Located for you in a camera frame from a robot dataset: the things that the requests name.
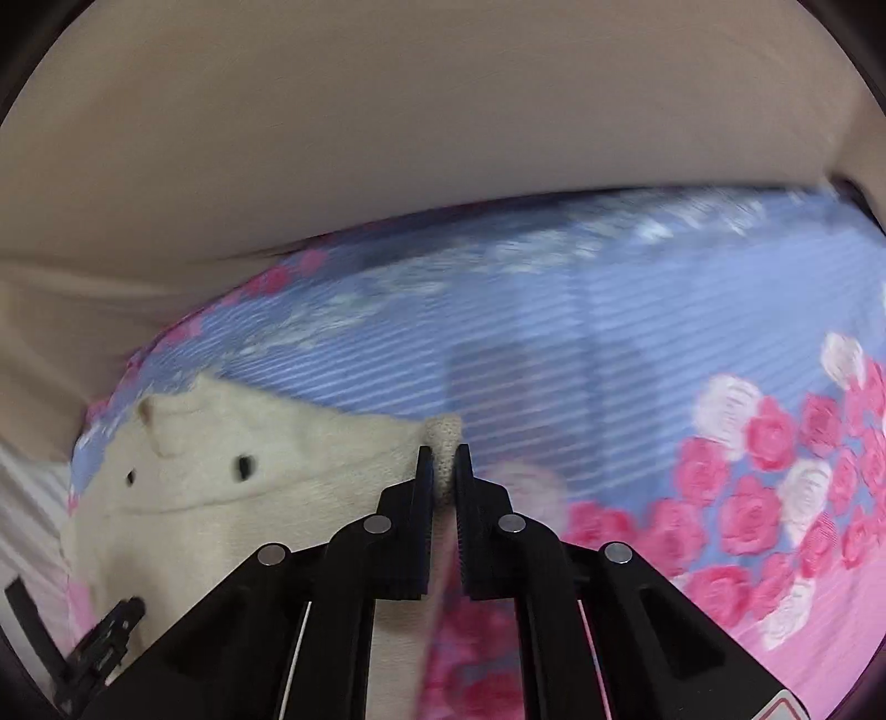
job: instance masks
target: warning label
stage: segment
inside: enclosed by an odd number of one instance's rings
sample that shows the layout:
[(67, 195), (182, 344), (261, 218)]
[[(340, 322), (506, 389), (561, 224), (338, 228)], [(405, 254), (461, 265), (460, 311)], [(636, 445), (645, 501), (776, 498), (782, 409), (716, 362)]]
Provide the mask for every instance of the warning label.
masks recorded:
[(782, 690), (752, 720), (809, 720), (790, 690)]

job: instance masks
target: black bracket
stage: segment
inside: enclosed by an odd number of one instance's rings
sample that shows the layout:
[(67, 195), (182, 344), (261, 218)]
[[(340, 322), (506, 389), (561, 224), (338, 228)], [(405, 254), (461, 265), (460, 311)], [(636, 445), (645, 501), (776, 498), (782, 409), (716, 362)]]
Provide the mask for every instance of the black bracket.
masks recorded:
[[(106, 688), (140, 601), (65, 661), (17, 585), (19, 619), (61, 678), (57, 703), (83, 720), (361, 720), (375, 601), (428, 591), (432, 465), (421, 448), (415, 479), (325, 545), (262, 546)], [(754, 720), (787, 693), (633, 548), (560, 542), (474, 476), (467, 445), (453, 472), (462, 586), (514, 600), (527, 720)]]

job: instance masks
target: plush toy ear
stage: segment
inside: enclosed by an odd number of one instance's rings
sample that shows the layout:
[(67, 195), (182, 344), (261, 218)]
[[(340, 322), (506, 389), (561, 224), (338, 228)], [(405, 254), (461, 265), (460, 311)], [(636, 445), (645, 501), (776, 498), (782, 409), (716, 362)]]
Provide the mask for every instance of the plush toy ear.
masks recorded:
[(197, 377), (193, 388), (180, 395), (148, 395), (136, 409), (155, 453), (160, 458), (175, 458), (188, 451), (189, 439), (199, 424), (194, 416), (212, 408), (208, 383)]

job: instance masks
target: white rose print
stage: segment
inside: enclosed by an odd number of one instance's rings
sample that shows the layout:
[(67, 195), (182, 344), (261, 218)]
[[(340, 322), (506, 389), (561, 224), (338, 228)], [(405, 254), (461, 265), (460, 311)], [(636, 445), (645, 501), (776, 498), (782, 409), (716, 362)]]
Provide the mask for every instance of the white rose print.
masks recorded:
[(757, 414), (763, 394), (757, 386), (734, 375), (715, 375), (692, 412), (699, 435), (721, 443), (730, 462), (744, 455), (744, 428)]
[(677, 575), (676, 577), (671, 578), (671, 585), (673, 585), (677, 590), (683, 592), (686, 590), (686, 586), (689, 583), (690, 573), (683, 573), (683, 575)]
[(812, 596), (815, 594), (815, 581), (799, 578), (790, 592), (775, 610), (760, 621), (763, 647), (773, 650), (795, 632), (803, 628), (812, 611)]
[(828, 333), (821, 346), (821, 367), (843, 390), (849, 389), (852, 378), (865, 384), (865, 351), (855, 338)]
[(658, 220), (649, 220), (640, 223), (637, 227), (637, 235), (646, 245), (657, 245), (664, 239), (672, 238), (673, 231)]
[(775, 489), (781, 500), (781, 523), (795, 547), (825, 509), (830, 481), (831, 467), (827, 462), (801, 459)]
[(505, 460), (489, 468), (488, 476), (508, 489), (515, 513), (533, 517), (558, 535), (566, 532), (566, 483), (558, 475), (522, 460)]

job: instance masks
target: bedsheet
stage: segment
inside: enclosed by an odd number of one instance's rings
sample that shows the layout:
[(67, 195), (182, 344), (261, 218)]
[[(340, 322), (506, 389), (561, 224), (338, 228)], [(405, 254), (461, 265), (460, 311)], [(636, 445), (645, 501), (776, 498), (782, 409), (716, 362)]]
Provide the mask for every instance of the bedsheet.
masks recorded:
[[(59, 546), (70, 489), (67, 465), (27, 460), (0, 443), (0, 588), (20, 577), (56, 645), (74, 649), (67, 601), (67, 571)], [(25, 637), (4, 593), (0, 628), (44, 692), (51, 680)]]
[[(133, 357), (90, 409), (72, 505), (137, 398), (201, 371), (348, 411), (457, 412), (518, 511), (633, 544), (824, 718), (886, 631), (882, 241), (828, 190), (742, 189), (323, 237)], [(518, 718), (517, 669), (507, 606), (453, 578), (421, 717)]]

